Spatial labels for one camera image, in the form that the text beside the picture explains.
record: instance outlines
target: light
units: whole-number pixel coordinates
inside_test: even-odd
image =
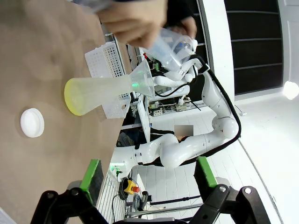
[[[287,81],[284,85],[283,94],[290,100],[294,99],[299,94],[299,86],[296,83]]]

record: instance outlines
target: human hand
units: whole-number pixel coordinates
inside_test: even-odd
[[[172,27],[172,31],[182,34],[182,35],[188,35],[192,39],[195,39],[196,33],[197,33],[197,26],[196,22],[193,19],[192,16],[189,16],[183,20],[180,21],[181,26],[174,26]]]
[[[123,43],[150,48],[166,22],[167,0],[113,2],[98,16]]]
[[[182,141],[182,139],[185,137],[185,136],[176,136],[177,137],[177,139],[179,140],[179,141]]]

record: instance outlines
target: black cable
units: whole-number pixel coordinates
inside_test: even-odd
[[[193,103],[192,101],[190,101],[194,106],[196,106],[197,109],[199,109],[201,111],[201,109],[195,104]]]
[[[133,176],[133,170],[131,170],[131,172],[129,173],[129,175],[128,175],[128,179],[132,178],[132,176]]]
[[[127,214],[129,213],[129,204],[128,204],[128,202],[127,201],[125,201],[126,202],[126,204],[127,204]]]
[[[182,197],[178,199],[173,199],[173,200],[168,200],[168,201],[160,201],[160,202],[150,202],[150,205],[158,205],[158,204],[169,204],[173,202],[184,202],[184,201],[189,201],[191,199],[199,198],[201,197],[200,195],[193,196],[193,197]]]
[[[112,214],[113,214],[113,222],[114,222],[114,223],[115,223],[115,215],[114,215],[113,201],[114,201],[114,199],[115,199],[116,196],[119,196],[119,194],[118,194],[118,195],[115,195],[115,196],[113,197],[113,199],[112,199]]]
[[[208,151],[208,152],[206,152],[206,153],[204,153],[204,154],[201,155],[201,156],[209,157],[209,156],[215,154],[216,152],[219,152],[220,150],[226,148],[227,146],[229,146],[230,144],[234,143],[235,141],[237,141],[238,138],[240,138],[240,136],[241,136],[242,126],[241,126],[241,122],[240,122],[240,119],[238,117],[238,114],[235,111],[234,105],[230,101],[230,98],[229,98],[228,94],[226,93],[226,91],[222,87],[221,83],[219,82],[219,80],[217,79],[217,77],[215,76],[215,74],[213,73],[213,71],[208,67],[208,65],[205,63],[205,61],[199,55],[197,55],[197,54],[191,55],[190,59],[193,59],[193,58],[197,58],[200,61],[200,63],[203,65],[203,67],[207,68],[207,72],[209,73],[209,75],[211,76],[212,80],[214,81],[214,83],[219,88],[220,92],[222,93],[224,99],[226,100],[226,102],[227,102],[227,104],[228,104],[228,106],[229,106],[229,108],[230,108],[230,110],[231,110],[231,112],[232,112],[232,114],[234,116],[234,119],[236,120],[236,122],[237,122],[237,124],[239,126],[238,133],[237,133],[237,135],[234,138],[232,138],[228,142],[222,144],[221,146],[213,148],[212,150],[210,150],[210,151]]]
[[[196,70],[195,70],[195,66],[194,66],[194,65],[193,65],[193,71],[194,71],[194,74],[195,74],[195,79],[192,80],[190,83],[185,83],[185,84],[180,85],[178,88],[176,88],[174,91],[172,91],[171,93],[169,93],[169,94],[167,94],[167,95],[160,95],[160,94],[157,93],[156,91],[155,91],[155,94],[156,94],[157,96],[159,96],[159,97],[168,97],[168,96],[172,95],[173,93],[175,93],[176,91],[178,91],[180,88],[184,87],[185,85],[190,85],[190,84],[195,83],[196,80],[197,80],[197,75],[196,75]]]
[[[173,93],[175,93],[176,91],[178,91],[180,88],[184,87],[185,85],[189,85],[189,83],[185,83],[185,84],[180,85],[178,88],[176,88],[174,91],[172,91],[171,93],[169,93],[169,94],[167,94],[167,95],[160,95],[160,94],[157,93],[156,91],[155,91],[155,94],[156,94],[157,96],[159,96],[159,97],[168,97],[168,96],[172,95]]]

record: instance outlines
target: white bottle cap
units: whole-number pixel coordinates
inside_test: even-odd
[[[25,135],[30,138],[40,136],[44,130],[42,114],[36,108],[25,110],[21,116],[21,128]]]

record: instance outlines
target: transparent funnel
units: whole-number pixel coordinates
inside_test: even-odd
[[[162,28],[160,31],[160,36],[175,54],[184,48],[188,48],[190,50],[193,49],[192,39],[187,35],[181,35],[171,30]]]
[[[153,78],[150,67],[146,60],[143,60],[130,74],[133,91],[148,97],[155,97]]]
[[[65,85],[64,100],[73,114],[81,116],[132,91],[154,97],[154,83],[147,61],[140,63],[130,75],[115,78],[72,78]]]
[[[165,43],[161,36],[158,36],[150,49],[143,49],[143,51],[159,60],[162,65],[169,71],[177,71],[182,63],[178,60],[176,54]]]

